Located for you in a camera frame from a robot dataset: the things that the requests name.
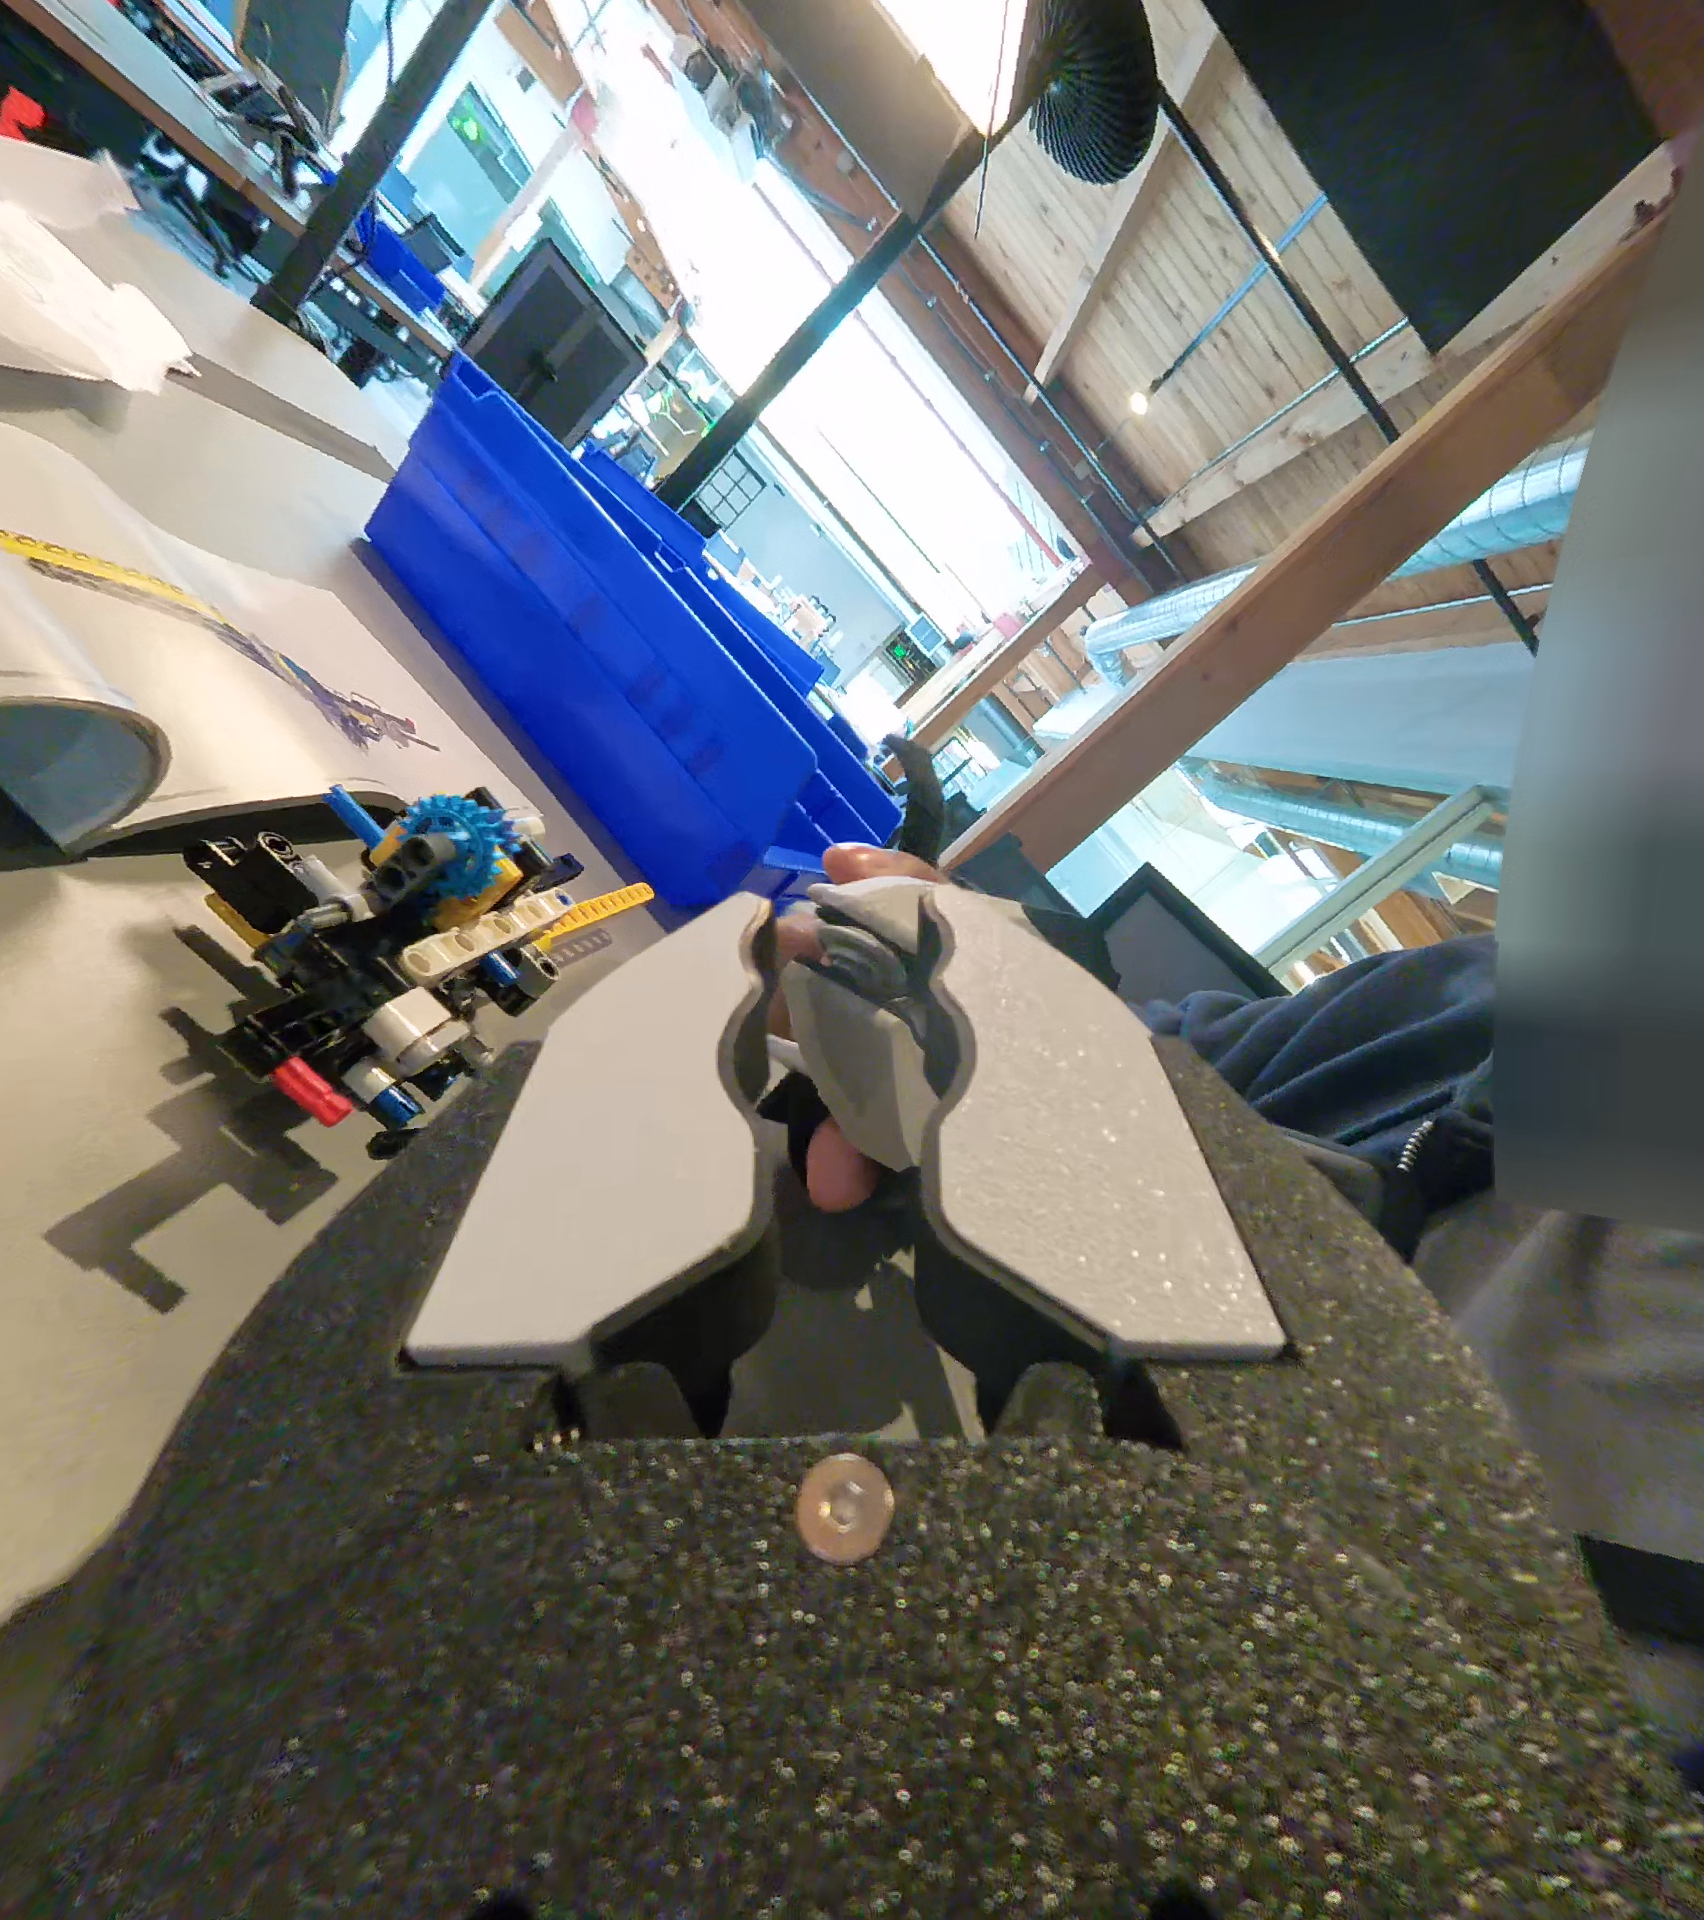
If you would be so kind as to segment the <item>wooden beam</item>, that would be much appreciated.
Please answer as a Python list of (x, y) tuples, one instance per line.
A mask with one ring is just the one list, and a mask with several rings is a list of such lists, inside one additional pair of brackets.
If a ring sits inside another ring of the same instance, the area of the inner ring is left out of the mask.
[(1209, 611), (1104, 717), (943, 854), (1004, 837), (1049, 869), (1295, 663), (1464, 507), (1595, 404), (1677, 189)]

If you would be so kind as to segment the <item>silver ventilation duct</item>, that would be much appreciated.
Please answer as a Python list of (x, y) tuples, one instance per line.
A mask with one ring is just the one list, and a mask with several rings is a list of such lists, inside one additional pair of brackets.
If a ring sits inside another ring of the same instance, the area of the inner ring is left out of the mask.
[[(1504, 555), (1560, 541), (1571, 525), (1592, 440), (1595, 428), (1587, 428), (1536, 450), (1416, 547), (1385, 580), (1395, 583), (1434, 569), (1489, 565)], [(1177, 586), (1144, 603), (1090, 622), (1082, 636), (1090, 669), (1113, 685), (1125, 684), (1125, 652), (1130, 649), (1162, 646), (1185, 636), (1258, 572), (1258, 561), (1214, 572), (1209, 577)]]

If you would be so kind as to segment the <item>large blue plastic bin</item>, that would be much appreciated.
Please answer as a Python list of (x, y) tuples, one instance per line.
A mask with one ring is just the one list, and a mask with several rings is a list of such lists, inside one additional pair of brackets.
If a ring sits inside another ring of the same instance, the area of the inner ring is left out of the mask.
[(566, 452), (451, 355), (366, 541), (502, 727), (561, 780), (655, 898), (777, 898), (903, 807), (824, 668), (671, 507)]

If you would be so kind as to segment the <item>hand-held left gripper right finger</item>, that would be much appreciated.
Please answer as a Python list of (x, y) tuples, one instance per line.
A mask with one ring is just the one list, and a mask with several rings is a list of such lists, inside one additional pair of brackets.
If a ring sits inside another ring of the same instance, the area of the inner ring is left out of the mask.
[(922, 905), (932, 1227), (1113, 1357), (1279, 1357), (1286, 1327), (1147, 1025), (1017, 905), (956, 885)]

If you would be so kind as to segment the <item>lego instruction booklet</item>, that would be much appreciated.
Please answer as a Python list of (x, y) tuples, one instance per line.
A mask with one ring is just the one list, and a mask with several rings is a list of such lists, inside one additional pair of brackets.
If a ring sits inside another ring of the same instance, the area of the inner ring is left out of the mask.
[(154, 527), (71, 452), (0, 422), (0, 869), (336, 829), (523, 781), (333, 591)]

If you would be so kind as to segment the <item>person's right hand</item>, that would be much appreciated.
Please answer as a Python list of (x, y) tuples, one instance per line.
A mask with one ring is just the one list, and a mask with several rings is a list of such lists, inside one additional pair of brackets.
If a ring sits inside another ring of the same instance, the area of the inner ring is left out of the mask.
[[(824, 851), (824, 879), (852, 885), (866, 878), (915, 878), (943, 879), (936, 864), (902, 850), (882, 850), (862, 842), (841, 842)], [(776, 952), (781, 966), (818, 961), (824, 956), (818, 909), (794, 905), (776, 932)], [(828, 1115), (818, 1091), (800, 1084), (799, 1091), (773, 1098), (776, 1118), (785, 1122), (786, 1156), (805, 1197), (819, 1212), (852, 1212), (876, 1197), (887, 1169), (865, 1156)]]

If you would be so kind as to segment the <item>black round ceiling vent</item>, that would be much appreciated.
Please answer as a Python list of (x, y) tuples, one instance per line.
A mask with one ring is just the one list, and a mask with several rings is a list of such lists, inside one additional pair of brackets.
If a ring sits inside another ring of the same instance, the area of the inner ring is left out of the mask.
[(1031, 14), (1028, 128), (1083, 185), (1120, 185), (1158, 122), (1154, 33), (1142, 1), (1039, 1)]

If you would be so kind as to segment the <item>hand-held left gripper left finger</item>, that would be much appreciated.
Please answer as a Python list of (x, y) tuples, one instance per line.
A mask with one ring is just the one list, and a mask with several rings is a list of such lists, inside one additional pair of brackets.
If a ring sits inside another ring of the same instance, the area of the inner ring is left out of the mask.
[(773, 1225), (776, 912), (735, 895), (551, 1022), (408, 1329), (421, 1368), (585, 1368)]

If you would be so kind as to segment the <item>black ceiling panel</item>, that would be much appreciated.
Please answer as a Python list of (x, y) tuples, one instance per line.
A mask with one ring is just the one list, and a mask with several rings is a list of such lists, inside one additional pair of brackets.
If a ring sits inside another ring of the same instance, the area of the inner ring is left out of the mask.
[(1427, 350), (1660, 143), (1578, 1), (1214, 1), (1209, 12)]

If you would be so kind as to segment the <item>black framed grey chair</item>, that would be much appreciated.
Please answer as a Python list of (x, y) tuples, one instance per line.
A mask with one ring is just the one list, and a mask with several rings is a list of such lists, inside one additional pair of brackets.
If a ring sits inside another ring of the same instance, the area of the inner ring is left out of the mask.
[(1018, 909), (1032, 929), (1129, 1002), (1176, 1005), (1196, 993), (1286, 997), (1286, 984), (1158, 869), (1142, 864), (1088, 910), (1026, 854), (1017, 836), (946, 876)]

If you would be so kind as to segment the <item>black computer monitor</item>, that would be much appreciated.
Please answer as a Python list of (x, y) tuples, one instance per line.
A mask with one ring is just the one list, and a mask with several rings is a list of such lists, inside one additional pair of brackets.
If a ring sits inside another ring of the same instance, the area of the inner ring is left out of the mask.
[(488, 302), (462, 355), (564, 452), (585, 444), (646, 371), (646, 349), (551, 236)]

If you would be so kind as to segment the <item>lego technic model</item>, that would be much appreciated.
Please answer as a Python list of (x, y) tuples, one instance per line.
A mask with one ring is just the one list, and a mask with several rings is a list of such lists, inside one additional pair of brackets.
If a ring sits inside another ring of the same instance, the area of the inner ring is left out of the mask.
[(387, 826), (340, 783), (328, 805), (359, 841), (350, 872), (273, 830), (197, 837), (186, 865), (265, 981), (221, 1050), (316, 1123), (367, 1116), (367, 1156), (391, 1162), (492, 1060), (477, 1014), (530, 1012), (557, 981), (552, 947), (654, 889), (577, 896), (581, 864), (545, 851), (543, 814), (488, 786), (421, 795)]

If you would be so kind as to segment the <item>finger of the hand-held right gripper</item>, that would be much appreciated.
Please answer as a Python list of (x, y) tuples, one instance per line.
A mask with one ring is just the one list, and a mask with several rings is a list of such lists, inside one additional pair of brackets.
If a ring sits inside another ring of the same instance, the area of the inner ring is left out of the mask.
[(925, 898), (939, 888), (935, 879), (821, 879), (809, 888), (821, 937), (856, 932), (895, 952), (921, 947)]
[(790, 1021), (799, 1062), (852, 1146), (889, 1171), (918, 1166), (939, 1098), (911, 997), (791, 966)]

